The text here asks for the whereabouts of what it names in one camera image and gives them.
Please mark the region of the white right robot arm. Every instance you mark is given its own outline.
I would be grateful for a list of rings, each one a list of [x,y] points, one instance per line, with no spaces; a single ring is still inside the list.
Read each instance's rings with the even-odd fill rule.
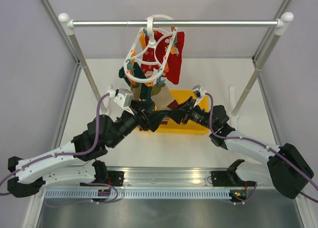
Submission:
[[[228,124],[229,117],[222,105],[214,105],[206,112],[189,98],[177,109],[169,110],[167,116],[179,124],[192,121],[209,128],[209,137],[215,146],[241,153],[258,162],[256,175],[248,171],[246,162],[235,162],[234,168],[227,173],[227,181],[233,186],[244,180],[259,182],[265,178],[289,199],[295,199],[307,184],[318,187],[313,181],[314,172],[295,146],[289,143],[283,146],[266,144],[242,134]]]

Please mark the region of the dark green sock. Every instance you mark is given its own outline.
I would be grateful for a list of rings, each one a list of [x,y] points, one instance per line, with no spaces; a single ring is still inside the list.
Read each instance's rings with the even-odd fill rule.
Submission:
[[[153,100],[151,99],[151,91],[152,91],[152,87],[148,87],[145,84],[141,84],[140,100],[153,102]]]
[[[139,66],[138,63],[134,63],[133,69],[134,69],[133,70],[134,77],[141,78],[141,79],[146,79],[146,76],[145,76],[144,72],[142,71],[142,69],[141,69],[141,67]],[[126,75],[124,73],[124,67],[122,67],[119,70],[118,76],[119,76],[119,78],[124,79],[126,84],[130,87],[131,82],[129,81],[129,79],[126,77]]]

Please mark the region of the beige striped sock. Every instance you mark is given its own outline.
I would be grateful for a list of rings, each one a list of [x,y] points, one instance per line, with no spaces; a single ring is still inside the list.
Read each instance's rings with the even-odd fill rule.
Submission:
[[[140,101],[141,99],[141,91],[142,91],[142,84],[139,82],[131,83],[130,90],[133,94],[133,100]]]
[[[168,86],[155,84],[151,89],[151,100],[155,103],[157,110],[177,109],[178,102],[172,96]]]

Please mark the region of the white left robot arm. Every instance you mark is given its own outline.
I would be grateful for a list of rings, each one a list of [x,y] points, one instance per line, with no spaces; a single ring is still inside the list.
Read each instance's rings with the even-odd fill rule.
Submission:
[[[37,194],[50,186],[64,184],[110,185],[107,167],[99,157],[115,148],[137,127],[156,131],[172,110],[149,110],[149,103],[132,101],[132,111],[123,111],[113,121],[108,115],[96,114],[87,129],[71,141],[37,157],[8,159],[11,172],[3,181],[7,192],[16,198]]]

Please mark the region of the white clip sock hanger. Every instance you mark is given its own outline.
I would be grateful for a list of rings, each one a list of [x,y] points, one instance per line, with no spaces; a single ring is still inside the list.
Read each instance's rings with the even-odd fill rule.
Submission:
[[[147,17],[145,27],[141,27],[125,58],[123,70],[130,84],[138,83],[152,87],[167,79],[179,83],[182,51],[185,34],[178,27],[154,26],[156,20],[173,20],[164,14]]]

